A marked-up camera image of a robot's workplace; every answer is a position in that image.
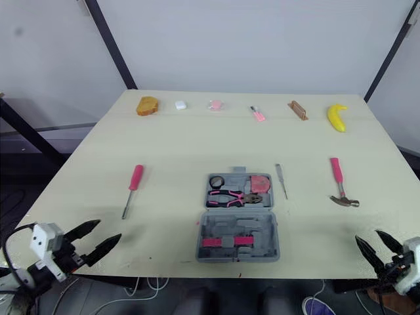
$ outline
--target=metal frame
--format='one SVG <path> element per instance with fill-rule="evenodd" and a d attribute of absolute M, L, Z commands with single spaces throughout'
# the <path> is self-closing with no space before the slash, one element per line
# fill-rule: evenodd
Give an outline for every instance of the metal frame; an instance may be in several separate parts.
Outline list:
<path fill-rule="evenodd" d="M 369 99 L 371 98 L 373 92 L 375 92 L 376 87 L 378 86 L 379 82 L 381 82 L 381 79 L 383 77 L 383 75 L 385 74 L 386 70 L 388 69 L 392 59 L 394 59 L 394 56 L 396 54 L 396 52 L 398 51 L 398 49 L 401 46 L 402 41 L 404 40 L 404 38 L 406 38 L 408 31 L 410 30 L 410 28 L 412 27 L 412 25 L 410 25 L 408 23 L 409 19 L 411 18 L 411 15 L 414 12 L 415 7 L 417 6 L 419 0 L 415 0 L 413 3 L 413 6 L 411 7 L 411 10 L 409 11 L 406 20 L 404 21 L 404 23 L 402 24 L 401 30 L 398 33 L 394 44 L 392 45 L 390 51 L 387 54 L 387 57 L 385 57 L 385 60 L 382 63 L 382 66 L 379 68 L 379 71 L 377 73 L 377 75 L 375 76 L 375 79 L 373 79 L 373 82 L 369 88 L 369 90 L 367 90 L 367 93 L 364 97 L 365 102 L 368 102 Z"/>
<path fill-rule="evenodd" d="M 51 161 L 63 166 L 66 158 L 48 143 L 39 133 L 33 129 L 22 117 L 16 113 L 2 98 L 0 98 L 0 117 L 10 126 L 15 128 L 22 136 L 31 142 L 39 151 L 44 153 Z"/>
<path fill-rule="evenodd" d="M 123 81 L 128 89 L 137 89 L 137 85 L 134 82 L 133 77 L 131 76 L 130 70 L 128 69 L 121 52 L 118 49 L 117 43 L 112 36 L 110 28 L 106 23 L 105 17 L 100 10 L 98 1 L 96 0 L 85 0 L 86 6 L 90 11 L 92 18 L 98 28 L 102 39 L 108 48 L 108 52 L 110 53 L 112 60 L 114 61 L 115 66 L 118 69 L 119 74 L 123 78 Z"/>

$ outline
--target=yellow banana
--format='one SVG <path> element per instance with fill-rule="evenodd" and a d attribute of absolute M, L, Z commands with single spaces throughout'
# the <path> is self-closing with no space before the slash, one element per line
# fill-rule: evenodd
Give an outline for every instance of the yellow banana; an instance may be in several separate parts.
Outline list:
<path fill-rule="evenodd" d="M 344 124 L 344 122 L 341 120 L 339 116 L 339 110 L 346 110 L 346 109 L 347 109 L 346 106 L 343 106 L 340 104 L 332 105 L 330 108 L 328 108 L 327 116 L 328 116 L 329 122 L 332 124 L 335 130 L 340 131 L 341 133 L 346 132 L 346 125 Z"/>

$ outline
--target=shoe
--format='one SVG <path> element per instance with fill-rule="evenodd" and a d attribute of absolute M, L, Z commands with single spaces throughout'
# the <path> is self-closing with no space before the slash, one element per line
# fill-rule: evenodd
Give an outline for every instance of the shoe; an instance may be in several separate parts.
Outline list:
<path fill-rule="evenodd" d="M 334 311 L 330 309 L 328 305 L 313 297 L 304 298 L 302 302 L 302 311 L 304 315 L 335 315 Z"/>

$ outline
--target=open tool case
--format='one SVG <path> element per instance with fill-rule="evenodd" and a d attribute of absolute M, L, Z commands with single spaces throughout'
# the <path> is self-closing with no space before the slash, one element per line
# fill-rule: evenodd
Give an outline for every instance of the open tool case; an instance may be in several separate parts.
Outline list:
<path fill-rule="evenodd" d="M 266 177 L 270 187 L 266 192 L 256 193 L 256 197 L 249 197 L 258 198 L 256 203 L 239 202 L 240 198 L 233 195 L 252 194 L 252 176 Z M 210 180 L 214 177 L 223 178 L 220 188 L 211 187 Z M 197 260 L 203 263 L 265 263 L 278 260 L 280 248 L 276 216 L 271 211 L 273 205 L 269 174 L 246 173 L 245 167 L 234 167 L 233 173 L 210 174 L 205 192 L 207 211 L 199 223 Z"/>

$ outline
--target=screwdriver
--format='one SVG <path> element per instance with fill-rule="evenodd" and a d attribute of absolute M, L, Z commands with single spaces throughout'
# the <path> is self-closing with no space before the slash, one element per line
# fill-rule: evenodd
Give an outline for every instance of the screwdriver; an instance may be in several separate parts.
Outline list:
<path fill-rule="evenodd" d="M 283 191 L 284 191 L 284 194 L 285 194 L 285 196 L 286 196 L 286 199 L 288 199 L 287 198 L 287 192 L 286 192 L 286 187 L 284 186 L 284 179 L 283 179 L 283 172 L 282 172 L 282 167 L 280 166 L 280 164 L 276 164 L 276 170 L 277 170 L 277 175 L 278 175 L 278 180 L 280 181 L 280 183 L 282 184 L 282 186 L 283 186 Z"/>
<path fill-rule="evenodd" d="M 125 217 L 127 216 L 127 212 L 130 206 L 131 196 L 133 195 L 133 192 L 137 190 L 138 184 L 140 183 L 140 180 L 142 179 L 142 175 L 143 175 L 143 165 L 136 165 L 136 167 L 134 168 L 133 175 L 131 176 L 131 182 L 130 182 L 130 187 L 129 187 L 130 189 L 129 199 L 127 200 L 127 204 L 125 205 L 123 216 L 121 217 L 121 219 L 125 219 Z"/>

